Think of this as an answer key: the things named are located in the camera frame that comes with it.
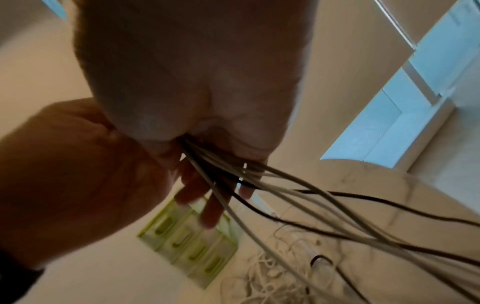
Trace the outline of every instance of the skin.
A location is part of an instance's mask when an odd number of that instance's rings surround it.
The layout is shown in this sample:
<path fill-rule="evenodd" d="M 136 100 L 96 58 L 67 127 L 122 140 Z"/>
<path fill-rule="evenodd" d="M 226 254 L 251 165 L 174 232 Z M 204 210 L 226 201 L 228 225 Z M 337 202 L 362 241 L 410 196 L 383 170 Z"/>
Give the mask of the skin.
<path fill-rule="evenodd" d="M 53 104 L 0 142 L 0 247 L 32 268 L 139 219 L 179 176 L 179 204 L 206 194 L 180 162 L 183 134 L 267 162 L 297 106 L 318 4 L 76 2 L 94 99 Z M 202 223 L 222 212 L 211 198 Z"/>

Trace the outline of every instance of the cable pile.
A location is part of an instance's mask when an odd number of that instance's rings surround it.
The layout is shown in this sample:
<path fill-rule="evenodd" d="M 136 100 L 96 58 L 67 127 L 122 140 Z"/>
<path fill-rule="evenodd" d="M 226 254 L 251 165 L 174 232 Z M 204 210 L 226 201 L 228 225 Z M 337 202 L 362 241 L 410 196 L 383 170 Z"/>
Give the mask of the cable pile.
<path fill-rule="evenodd" d="M 296 271 L 295 268 L 289 265 L 289 263 L 285 259 L 283 259 L 279 254 L 277 254 L 274 250 L 270 249 L 264 242 L 262 242 L 262 240 L 255 236 L 255 234 L 249 229 L 249 227 L 245 225 L 245 223 L 238 217 L 238 215 L 235 214 L 235 212 L 229 207 L 227 199 L 225 199 L 224 197 L 225 195 L 228 195 L 229 197 L 233 196 L 243 205 L 245 205 L 248 209 L 263 216 L 268 220 L 300 228 L 304 231 L 315 233 L 323 237 L 364 244 L 366 246 L 370 246 L 377 250 L 403 259 L 419 267 L 420 269 L 443 283 L 448 288 L 453 289 L 457 293 L 469 299 L 472 303 L 480 304 L 480 297 L 477 295 L 478 291 L 480 290 L 480 283 L 478 283 L 480 282 L 480 271 L 476 272 L 470 269 L 465 269 L 464 267 L 456 263 L 460 262 L 475 266 L 476 268 L 480 268 L 480 261 L 476 261 L 452 253 L 447 253 L 429 248 L 422 248 L 419 246 L 408 244 L 407 242 L 402 241 L 395 236 L 390 235 L 386 231 L 383 231 L 379 227 L 375 226 L 366 218 L 357 214 L 355 211 L 351 210 L 346 205 L 341 203 L 337 199 L 337 197 L 352 197 L 362 200 L 374 201 L 376 203 L 387 204 L 389 206 L 399 208 L 401 210 L 414 213 L 419 216 L 424 216 L 434 220 L 453 222 L 455 224 L 465 224 L 477 228 L 480 227 L 480 224 L 463 219 L 432 215 L 379 198 L 361 196 L 350 193 L 324 191 L 306 181 L 284 173 L 280 170 L 271 168 L 267 165 L 246 159 L 239 159 L 223 151 L 219 151 L 212 147 L 207 147 L 202 143 L 197 142 L 192 137 L 183 137 L 180 139 L 180 143 L 182 144 L 184 153 L 187 156 L 188 160 L 196 168 L 198 173 L 205 179 L 205 181 L 210 185 L 213 195 L 217 197 L 217 199 L 222 204 L 225 211 L 231 216 L 231 218 L 238 223 L 240 228 L 242 228 L 245 233 L 248 234 L 253 239 L 253 241 L 255 241 L 259 245 L 262 250 L 264 250 L 267 256 L 273 258 L 276 263 L 278 263 L 285 270 L 289 271 L 297 280 L 299 280 L 299 282 L 307 286 L 309 290 L 315 293 L 315 295 L 319 298 L 322 298 L 323 300 L 330 303 L 347 303 L 347 301 L 338 299 L 331 293 L 323 290 L 318 285 L 312 283 L 307 277 L 305 277 L 302 273 Z M 287 179 L 291 182 L 296 183 L 298 186 L 303 187 L 304 189 L 285 189 L 265 182 L 261 182 L 259 180 L 259 176 L 262 175 Z M 288 221 L 259 210 L 235 193 L 235 188 L 232 188 L 232 183 L 236 184 L 237 182 L 255 189 L 270 192 L 271 194 L 282 199 L 283 201 L 289 203 L 291 206 L 303 211 L 309 216 L 315 218 L 317 221 L 325 224 L 334 232 L 321 230 L 316 227 L 304 225 L 293 221 Z M 324 216 L 319 212 L 315 212 L 313 209 L 299 203 L 298 199 L 303 199 L 311 202 L 316 207 L 324 209 L 331 216 Z M 339 224 L 339 221 L 347 224 L 352 229 L 346 229 L 344 225 Z M 444 264 L 448 264 L 449 266 L 453 266 L 457 269 L 467 271 L 470 274 L 474 274 L 475 276 L 477 276 L 477 280 L 473 281 L 465 279 L 456 273 L 454 274 L 444 269 L 440 269 L 438 266 L 432 264 L 431 261 L 441 262 Z"/>

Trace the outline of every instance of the marble table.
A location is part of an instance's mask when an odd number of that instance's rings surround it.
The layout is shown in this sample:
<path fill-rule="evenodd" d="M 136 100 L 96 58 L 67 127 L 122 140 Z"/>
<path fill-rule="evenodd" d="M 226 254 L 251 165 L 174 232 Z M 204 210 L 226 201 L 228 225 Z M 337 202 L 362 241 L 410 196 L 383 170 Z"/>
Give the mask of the marble table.
<path fill-rule="evenodd" d="M 480 222 L 480 217 L 461 203 L 394 169 L 358 161 L 325 160 L 290 173 L 323 189 L 376 196 L 426 212 Z M 260 195 L 278 214 L 288 208 L 269 194 Z M 480 259 L 480 230 L 423 219 L 376 203 L 355 199 L 342 202 L 412 244 Z M 233 260 L 206 290 L 201 290 L 136 239 L 138 231 L 162 207 L 112 237 L 51 265 L 21 303 L 220 304 L 222 280 L 244 270 L 245 260 L 257 251 L 257 246 L 242 236 Z M 295 216 L 297 220 L 303 215 Z M 242 218 L 263 239 L 278 227 L 249 210 L 242 212 Z M 363 245 L 349 243 L 345 248 L 348 274 L 372 303 L 468 303 L 415 266 Z"/>

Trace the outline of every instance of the plastic drawer organizer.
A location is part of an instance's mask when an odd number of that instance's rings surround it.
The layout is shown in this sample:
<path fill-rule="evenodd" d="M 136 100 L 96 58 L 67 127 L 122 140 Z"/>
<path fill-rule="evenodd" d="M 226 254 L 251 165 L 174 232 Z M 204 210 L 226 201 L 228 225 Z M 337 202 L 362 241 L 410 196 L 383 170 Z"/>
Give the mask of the plastic drawer organizer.
<path fill-rule="evenodd" d="M 205 230 L 199 215 L 207 200 L 179 207 L 175 200 L 138 234 L 144 244 L 166 258 L 200 287 L 207 288 L 238 249 L 233 221 L 223 215 L 215 229 Z"/>

